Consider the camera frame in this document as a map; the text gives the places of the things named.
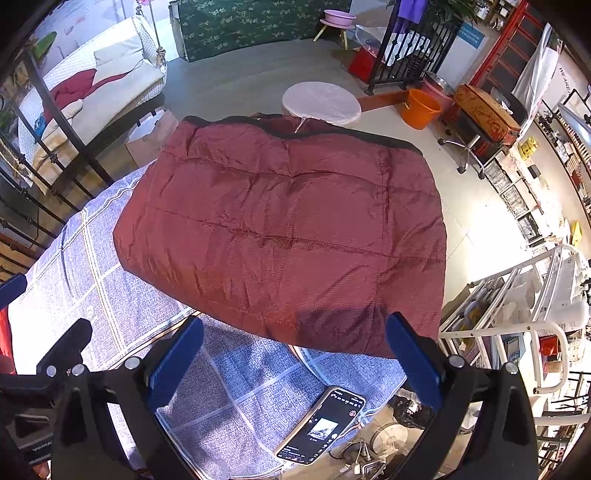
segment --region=round table top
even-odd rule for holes
[[[330,23],[328,20],[324,18],[320,19],[320,23],[324,25],[328,25],[329,27],[340,28],[341,30],[355,30],[355,25],[349,25],[348,27],[344,27],[343,25],[337,25],[336,23]]]
[[[361,116],[361,106],[355,96],[332,83],[296,83],[285,91],[282,104],[294,116],[316,118],[338,126]]]

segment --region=purple cloth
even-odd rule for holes
[[[394,33],[406,32],[409,22],[405,20],[419,23],[426,6],[427,0],[401,0],[400,7],[398,7],[398,19],[394,25]]]

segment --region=phone screen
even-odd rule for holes
[[[343,389],[330,390],[311,417],[277,452],[277,457],[309,465],[343,433],[365,405],[365,399]]]

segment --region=dark green fabric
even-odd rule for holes
[[[349,11],[350,0],[179,0],[189,61],[260,43],[311,38],[325,9]]]

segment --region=screw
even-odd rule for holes
[[[75,377],[78,377],[79,375],[82,375],[83,373],[84,373],[84,365],[82,365],[82,364],[74,365],[74,368],[72,368],[72,375],[74,375]]]
[[[141,362],[141,360],[139,358],[137,358],[136,356],[130,356],[126,361],[125,361],[125,368],[127,370],[135,370],[136,368],[139,367],[139,363]]]
[[[466,361],[459,355],[452,355],[447,359],[447,361],[452,367],[456,368],[462,368],[464,365],[466,365]]]
[[[511,375],[517,375],[517,372],[519,372],[519,368],[513,362],[507,362],[505,364],[505,370],[507,370]]]

